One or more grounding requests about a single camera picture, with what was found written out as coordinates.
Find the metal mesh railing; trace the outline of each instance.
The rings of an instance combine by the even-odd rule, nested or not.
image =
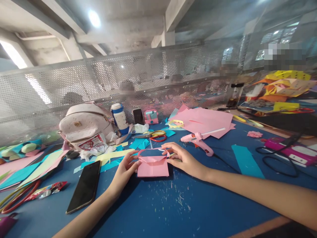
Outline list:
[[[302,34],[307,28],[310,34]],[[293,36],[294,42],[302,43],[310,65],[317,54],[316,28],[307,24]],[[259,52],[269,33],[0,73],[0,145],[57,140],[58,124],[68,108],[84,102],[108,109],[120,102],[132,123],[132,110],[138,108],[156,109],[161,120],[183,103],[188,107],[224,103],[230,82],[251,85],[266,73]]]

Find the black cable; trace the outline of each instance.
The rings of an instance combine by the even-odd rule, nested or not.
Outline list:
[[[228,164],[226,161],[224,161],[222,158],[220,158],[218,155],[216,155],[214,153],[214,156],[218,159],[220,159],[222,162],[224,162],[226,165],[228,165],[230,168],[232,168],[235,172],[237,172],[238,174],[241,174],[239,171],[237,171],[234,167],[232,167],[230,164]]]
[[[298,135],[291,136],[291,137],[289,137],[288,139],[286,139],[285,141],[286,141],[287,143],[286,143],[285,147],[282,148],[282,149],[280,149],[280,150],[273,150],[273,149],[271,149],[271,148],[266,148],[266,147],[258,147],[258,148],[255,149],[255,151],[257,151],[259,154],[264,154],[264,155],[280,154],[281,156],[285,157],[285,155],[284,155],[283,153],[281,153],[281,151],[283,151],[283,150],[285,150],[285,149],[291,147],[293,144],[295,144],[295,143],[300,139],[300,137],[304,134],[304,131],[301,132],[301,133],[298,134]],[[262,149],[269,149],[269,150],[271,150],[271,151],[273,151],[273,152],[265,153],[265,152],[260,151],[260,150],[262,150]],[[281,163],[283,163],[283,164],[286,164],[286,165],[288,165],[288,166],[291,166],[291,167],[294,169],[295,173],[294,173],[294,174],[284,173],[284,172],[282,172],[282,171],[280,171],[280,170],[278,170],[278,169],[272,167],[272,166],[267,162],[268,159],[273,159],[273,160],[279,161],[279,162],[281,162]],[[299,176],[299,172],[302,172],[302,173],[304,173],[304,174],[306,174],[306,175],[308,175],[308,176],[310,176],[310,177],[312,177],[312,178],[314,178],[314,179],[317,179],[316,177],[314,177],[314,176],[312,176],[312,175],[310,175],[310,174],[308,174],[308,173],[306,173],[306,172],[300,170],[300,169],[294,164],[294,162],[293,162],[292,159],[287,158],[287,160],[290,162],[290,164],[287,163],[285,160],[280,160],[280,159],[278,159],[278,158],[276,158],[276,157],[272,157],[272,156],[264,156],[264,157],[262,158],[263,163],[264,163],[267,167],[269,167],[270,169],[272,169],[273,171],[275,171],[275,172],[277,172],[277,173],[283,174],[283,175],[288,176],[288,177],[297,178],[297,177]]]

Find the concrete ceiling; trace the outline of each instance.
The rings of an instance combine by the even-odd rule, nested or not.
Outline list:
[[[0,40],[36,66],[168,45],[171,36],[171,44],[242,36],[256,18],[268,29],[316,8],[315,0],[1,0]]]

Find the pink glue gun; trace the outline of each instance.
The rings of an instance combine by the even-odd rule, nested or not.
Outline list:
[[[184,137],[181,138],[182,142],[188,143],[188,142],[192,142],[195,144],[195,147],[200,147],[202,148],[205,152],[206,155],[211,157],[214,155],[214,151],[205,144],[205,142],[202,141],[203,139],[203,135],[200,132],[197,132],[195,134],[190,134],[190,135],[186,135]]]

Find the forearm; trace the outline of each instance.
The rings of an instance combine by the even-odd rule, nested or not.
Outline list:
[[[86,237],[116,201],[117,196],[107,189],[96,201],[61,229],[54,237]]]
[[[314,190],[214,169],[209,169],[204,180],[317,230],[317,192]]]

